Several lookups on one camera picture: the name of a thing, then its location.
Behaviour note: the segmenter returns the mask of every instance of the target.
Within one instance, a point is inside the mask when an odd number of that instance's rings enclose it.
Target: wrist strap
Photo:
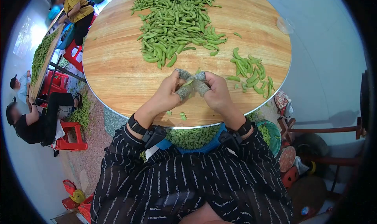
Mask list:
[[[134,114],[135,113],[133,113],[130,119],[128,120],[128,125],[130,126],[130,129],[132,131],[136,132],[137,134],[144,135],[148,131],[148,129],[145,129],[142,126],[140,126],[139,122],[135,120]]]
[[[246,122],[237,131],[234,131],[234,130],[227,128],[227,127],[225,127],[225,128],[230,132],[238,132],[238,134],[240,136],[246,135],[250,131],[250,129],[252,128],[252,123],[250,122],[250,120],[248,118],[245,117],[245,119],[246,119]]]

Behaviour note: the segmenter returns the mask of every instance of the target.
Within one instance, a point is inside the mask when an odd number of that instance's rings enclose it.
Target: black wrist device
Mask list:
[[[150,125],[148,129],[145,129],[140,126],[140,124],[135,120],[134,114],[131,115],[130,119],[128,120],[128,125],[130,126],[132,131],[136,132],[137,134],[143,135],[143,138],[141,140],[145,142],[144,147],[146,150],[156,145],[166,137],[166,131],[165,129],[163,129],[163,127],[161,127],[160,125]]]
[[[151,129],[152,125],[150,125],[148,129],[143,128],[142,126],[140,126],[139,122],[135,120],[134,115],[135,113],[131,115],[130,119],[128,120],[128,125],[130,126],[130,129],[132,131],[136,132],[137,134],[144,135],[148,130]]]
[[[242,136],[246,135],[252,128],[252,122],[246,118],[246,122],[237,130],[234,131],[230,128],[225,127],[228,131],[222,131],[219,136],[219,142],[229,149],[237,152],[239,150],[239,145],[242,142]]]
[[[246,135],[250,129],[252,128],[252,123],[250,122],[250,120],[248,118],[246,118],[246,122],[237,130],[237,131],[234,131],[228,127],[225,126],[225,128],[229,131],[229,132],[237,132],[240,136],[243,136],[243,135]]]

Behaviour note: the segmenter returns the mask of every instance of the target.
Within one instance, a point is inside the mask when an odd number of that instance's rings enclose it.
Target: yellow shirt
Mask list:
[[[72,8],[77,4],[80,3],[80,6],[87,5],[87,0],[65,0],[64,1],[64,12],[67,14]],[[70,16],[68,19],[72,23],[76,23],[80,19],[84,18],[85,16],[89,15],[94,11],[94,8],[89,5],[86,7],[81,8],[76,14]]]

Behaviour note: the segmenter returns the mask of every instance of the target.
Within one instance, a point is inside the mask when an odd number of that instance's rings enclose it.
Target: blue plastic bag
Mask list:
[[[207,144],[207,145],[204,145],[203,147],[201,147],[200,149],[193,149],[193,150],[188,150],[188,149],[183,149],[183,148],[180,148],[177,146],[177,149],[182,153],[182,154],[186,154],[186,153],[194,153],[194,152],[203,152],[203,153],[208,153],[209,151],[217,148],[219,145],[220,145],[220,142],[219,142],[219,137],[220,137],[220,134],[222,131],[226,131],[227,129],[225,128],[225,124],[222,123],[220,124],[220,129],[219,131],[216,133],[216,135],[214,136],[214,138]],[[163,139],[161,142],[159,142],[158,144],[156,144],[156,146],[160,149],[162,149],[163,151],[166,150],[167,148],[169,148],[170,146],[172,145],[172,143],[170,141],[168,141],[167,139]]]

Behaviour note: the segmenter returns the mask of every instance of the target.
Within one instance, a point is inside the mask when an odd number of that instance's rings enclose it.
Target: woman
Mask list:
[[[82,45],[83,38],[88,33],[88,28],[92,22],[94,8],[87,0],[51,0],[51,5],[64,5],[66,13],[59,19],[59,24],[63,24],[66,19],[75,24],[73,38],[77,45]]]

